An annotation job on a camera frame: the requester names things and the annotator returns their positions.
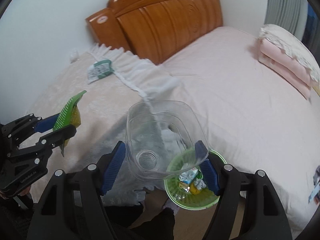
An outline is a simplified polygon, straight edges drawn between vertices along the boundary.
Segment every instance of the wooden panel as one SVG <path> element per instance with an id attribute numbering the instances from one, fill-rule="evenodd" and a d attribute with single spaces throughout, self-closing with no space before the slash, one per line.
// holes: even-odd
<path id="1" fill-rule="evenodd" d="M 105 44 L 112 49 L 123 47 L 131 50 L 120 25 L 110 9 L 105 8 L 86 19 L 93 37 L 99 44 Z"/>
<path id="2" fill-rule="evenodd" d="M 110 21 L 98 24 L 107 14 Z M 222 15 L 219 0 L 109 0 L 87 21 L 100 43 L 159 64 L 221 26 Z"/>

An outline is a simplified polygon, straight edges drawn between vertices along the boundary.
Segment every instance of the metal bolt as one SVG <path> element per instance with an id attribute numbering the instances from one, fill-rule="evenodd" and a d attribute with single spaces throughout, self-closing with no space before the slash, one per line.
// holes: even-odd
<path id="1" fill-rule="evenodd" d="M 88 170 L 89 171 L 93 171 L 93 170 L 95 170 L 97 168 L 97 165 L 95 165 L 95 164 L 90 164 L 89 166 L 88 166 Z"/>
<path id="2" fill-rule="evenodd" d="M 258 170 L 258 175 L 260 176 L 260 177 L 263 177 L 263 176 L 265 176 L 265 172 L 264 171 L 262 171 L 262 170 Z"/>
<path id="3" fill-rule="evenodd" d="M 57 170 L 54 174 L 55 174 L 57 177 L 59 177 L 59 176 L 62 175 L 62 173 L 63 173 L 62 170 Z"/>
<path id="4" fill-rule="evenodd" d="M 232 171 L 233 167 L 230 165 L 230 164 L 225 164 L 223 166 L 223 168 L 226 170 L 226 171 Z"/>

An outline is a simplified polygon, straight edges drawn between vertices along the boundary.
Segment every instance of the wall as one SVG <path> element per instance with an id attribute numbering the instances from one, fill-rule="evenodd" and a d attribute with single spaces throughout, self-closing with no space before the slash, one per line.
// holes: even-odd
<path id="1" fill-rule="evenodd" d="M 108 0 L 12 0 L 0 19 L 0 122 L 23 116 L 69 64 L 93 43 L 84 19 Z M 221 0 L 225 25 L 256 35 L 267 0 Z"/>

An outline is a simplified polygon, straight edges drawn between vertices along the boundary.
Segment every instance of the floor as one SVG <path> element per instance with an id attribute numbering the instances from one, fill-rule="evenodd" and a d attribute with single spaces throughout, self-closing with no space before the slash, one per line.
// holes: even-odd
<path id="1" fill-rule="evenodd" d="M 145 211 L 134 222 L 132 227 L 139 226 L 145 221 L 151 220 L 154 216 L 159 214 L 161 207 L 167 200 L 168 196 L 165 191 L 156 189 L 149 191 L 145 200 Z M 199 211 L 189 211 L 180 209 L 175 217 L 176 224 L 174 226 L 175 240 L 201 240 L 205 231 L 211 221 L 216 206 Z M 235 223 L 230 235 L 230 239 L 239 235 L 242 217 L 244 212 L 244 199 L 241 199 L 238 205 Z"/>

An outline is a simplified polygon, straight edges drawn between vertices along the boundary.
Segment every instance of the transparent plastic container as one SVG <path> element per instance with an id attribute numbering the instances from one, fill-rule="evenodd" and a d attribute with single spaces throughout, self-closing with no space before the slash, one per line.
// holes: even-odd
<path id="1" fill-rule="evenodd" d="M 149 101 L 133 105 L 128 112 L 126 152 L 134 176 L 155 181 L 177 176 L 198 166 L 208 153 L 195 155 L 195 143 L 208 148 L 201 126 L 190 106 L 179 101 Z M 181 167 L 169 165 L 174 158 Z"/>

